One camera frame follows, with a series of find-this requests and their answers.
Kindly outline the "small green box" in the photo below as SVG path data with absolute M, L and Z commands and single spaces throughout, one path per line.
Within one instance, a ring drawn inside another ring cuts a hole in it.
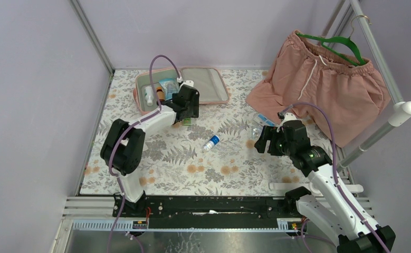
M 191 118 L 183 119 L 183 125 L 189 126 L 192 124 Z

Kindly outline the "blue white pouch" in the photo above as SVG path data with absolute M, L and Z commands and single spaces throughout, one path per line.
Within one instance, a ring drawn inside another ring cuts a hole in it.
M 179 92 L 179 84 L 175 79 L 162 79 L 159 81 L 159 84 L 164 90 L 165 100 L 171 100 L 173 94 Z

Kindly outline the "brown bottle orange cap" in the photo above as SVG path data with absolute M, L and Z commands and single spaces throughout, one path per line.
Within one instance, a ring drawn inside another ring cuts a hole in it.
M 162 87 L 157 87 L 156 88 L 156 94 L 157 94 L 157 98 L 160 102 L 165 101 L 165 93 L 164 93 L 164 89 Z

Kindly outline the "clear bag teal strip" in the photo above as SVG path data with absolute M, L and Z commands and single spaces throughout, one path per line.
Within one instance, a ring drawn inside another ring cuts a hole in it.
M 252 127 L 251 136 L 253 139 L 258 139 L 262 133 L 262 128 L 259 126 Z

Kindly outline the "white bottle green label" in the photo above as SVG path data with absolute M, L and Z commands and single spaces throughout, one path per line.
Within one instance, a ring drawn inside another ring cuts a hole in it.
M 153 106 L 154 104 L 154 93 L 150 85 L 146 86 L 144 89 L 144 99 L 147 106 Z

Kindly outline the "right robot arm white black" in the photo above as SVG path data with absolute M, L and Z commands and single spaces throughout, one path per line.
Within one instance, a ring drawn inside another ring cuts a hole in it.
M 287 215 L 305 216 L 331 239 L 337 252 L 390 252 L 396 234 L 381 226 L 349 191 L 322 147 L 312 145 L 300 120 L 280 127 L 265 125 L 254 147 L 257 152 L 287 156 L 329 204 L 324 207 L 306 187 L 285 194 Z

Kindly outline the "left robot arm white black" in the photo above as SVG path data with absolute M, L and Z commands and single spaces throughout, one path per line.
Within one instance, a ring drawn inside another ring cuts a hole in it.
M 113 121 L 100 151 L 100 157 L 108 166 L 109 173 L 117 178 L 121 194 L 126 199 L 125 210 L 137 217 L 145 211 L 141 199 L 144 189 L 140 184 L 138 169 L 145 138 L 160 134 L 165 128 L 185 118 L 198 118 L 199 91 L 194 82 L 184 81 L 172 99 L 163 101 L 159 108 L 127 122 L 122 119 Z

